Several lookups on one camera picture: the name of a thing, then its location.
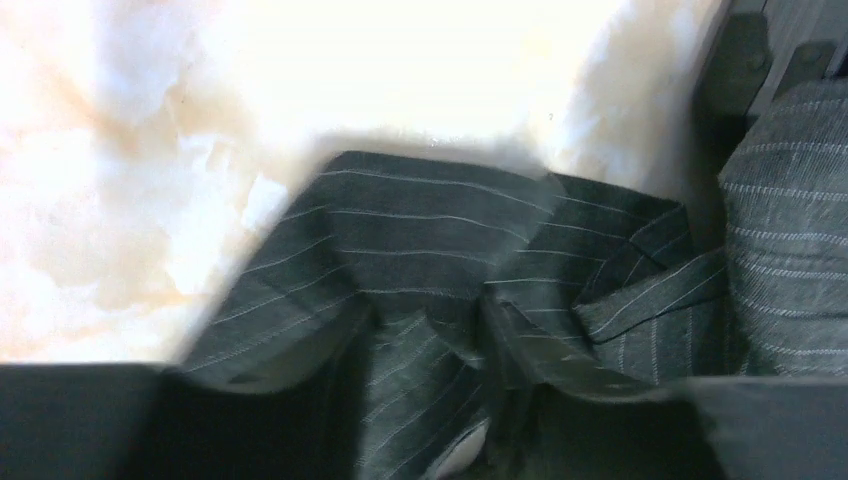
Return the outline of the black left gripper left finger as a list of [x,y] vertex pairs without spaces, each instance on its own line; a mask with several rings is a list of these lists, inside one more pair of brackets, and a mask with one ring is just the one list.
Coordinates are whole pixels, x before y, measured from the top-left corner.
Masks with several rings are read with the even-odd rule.
[[373,317],[222,388],[144,364],[5,365],[5,479],[350,479]]

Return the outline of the black pinstriped button shirt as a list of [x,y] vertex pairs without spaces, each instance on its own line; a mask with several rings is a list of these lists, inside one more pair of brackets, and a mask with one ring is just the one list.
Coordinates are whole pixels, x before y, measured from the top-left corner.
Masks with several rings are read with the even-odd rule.
[[298,196],[183,363],[231,384],[352,311],[373,317],[361,479],[424,479],[490,426],[480,304],[659,386],[847,384],[847,113],[772,105],[719,177],[726,239],[586,179],[348,152]]

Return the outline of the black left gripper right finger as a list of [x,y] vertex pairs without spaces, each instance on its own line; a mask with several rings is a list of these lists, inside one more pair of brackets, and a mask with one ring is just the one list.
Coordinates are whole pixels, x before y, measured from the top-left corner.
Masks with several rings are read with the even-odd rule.
[[480,304],[500,479],[843,479],[847,384],[692,377],[653,386],[536,331],[511,303]]

